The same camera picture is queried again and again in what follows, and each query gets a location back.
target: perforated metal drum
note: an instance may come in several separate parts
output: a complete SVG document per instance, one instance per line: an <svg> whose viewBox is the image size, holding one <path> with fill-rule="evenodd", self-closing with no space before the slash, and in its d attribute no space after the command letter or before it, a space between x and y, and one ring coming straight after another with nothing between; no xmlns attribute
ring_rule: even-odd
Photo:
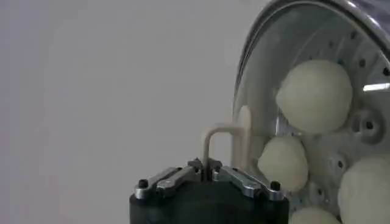
<svg viewBox="0 0 390 224"><path fill-rule="evenodd" d="M291 212L318 205L339 215L343 173L359 159L390 150L390 2L278 0L263 9L243 49L235 86L233 120L243 105L252 112L248 171L272 136L298 136L306 150L309 180L290 194ZM275 103L282 80L307 60L329 60L348 72L352 108L339 130L306 135L288 124ZM232 166L242 148L233 138Z"/></svg>

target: cream plastic hook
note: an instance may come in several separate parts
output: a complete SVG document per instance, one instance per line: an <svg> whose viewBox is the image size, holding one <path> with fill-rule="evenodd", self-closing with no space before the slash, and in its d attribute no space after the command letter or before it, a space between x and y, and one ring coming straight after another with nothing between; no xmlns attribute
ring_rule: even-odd
<svg viewBox="0 0 390 224"><path fill-rule="evenodd" d="M252 134L252 114L247 105L241 107L237 122L216 124L209 130L204 138L204 151L202 164L204 167L208 166L208 159L210 154L210 140L216 133L230 133L232 136L239 136L241 138L241 150L243 155L241 157L241 167L246 169L249 165L250 156L250 139Z"/></svg>

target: white background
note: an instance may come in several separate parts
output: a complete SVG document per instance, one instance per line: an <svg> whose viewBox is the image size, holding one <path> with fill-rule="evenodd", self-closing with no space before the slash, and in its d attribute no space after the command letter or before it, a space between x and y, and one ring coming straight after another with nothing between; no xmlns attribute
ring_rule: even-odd
<svg viewBox="0 0 390 224"><path fill-rule="evenodd" d="M0 1L0 223L128 223L137 180L199 156L231 119L263 5Z"/></svg>

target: metal bracket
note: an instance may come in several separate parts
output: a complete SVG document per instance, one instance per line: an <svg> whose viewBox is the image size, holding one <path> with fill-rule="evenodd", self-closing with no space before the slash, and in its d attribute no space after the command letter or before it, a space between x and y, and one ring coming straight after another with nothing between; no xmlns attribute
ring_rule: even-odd
<svg viewBox="0 0 390 224"><path fill-rule="evenodd" d="M162 171L161 173L157 174L156 176L148 179L146 187L142 187L142 186L139 186L137 184L134 187L134 196L137 199L148 198L148 196L155 190L155 187L160 180L163 180L163 179L169 177L170 175L176 173L177 171L179 171L178 168L170 167L170 168Z"/></svg>
<svg viewBox="0 0 390 224"><path fill-rule="evenodd" d="M278 187L272 189L271 183L268 183L265 179L259 180L238 169L222 166L219 171L215 170L213 173L214 181L229 181L247 197L254 198L262 192L272 201L280 201L285 198L285 193Z"/></svg>
<svg viewBox="0 0 390 224"><path fill-rule="evenodd" d="M186 166L169 178L159 181L157 190L162 197L170 197L175 194L176 189L185 181L200 181L200 179L200 170L193 166Z"/></svg>

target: cream ball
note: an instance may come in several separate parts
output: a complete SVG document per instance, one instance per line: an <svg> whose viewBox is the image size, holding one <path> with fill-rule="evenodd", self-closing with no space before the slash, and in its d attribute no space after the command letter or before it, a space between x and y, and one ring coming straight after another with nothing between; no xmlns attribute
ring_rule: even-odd
<svg viewBox="0 0 390 224"><path fill-rule="evenodd" d="M344 224L390 223L390 155L353 165L342 178L338 205Z"/></svg>
<svg viewBox="0 0 390 224"><path fill-rule="evenodd" d="M295 212L289 224L340 224L331 213L318 208L307 207Z"/></svg>
<svg viewBox="0 0 390 224"><path fill-rule="evenodd" d="M279 181L282 188L296 192L308 179L308 163L305 149L295 137L275 137L264 148L258 160L258 168L270 181Z"/></svg>
<svg viewBox="0 0 390 224"><path fill-rule="evenodd" d="M288 122L312 134L329 133L345 122L352 86L344 68L326 60L311 60L291 70L276 95Z"/></svg>

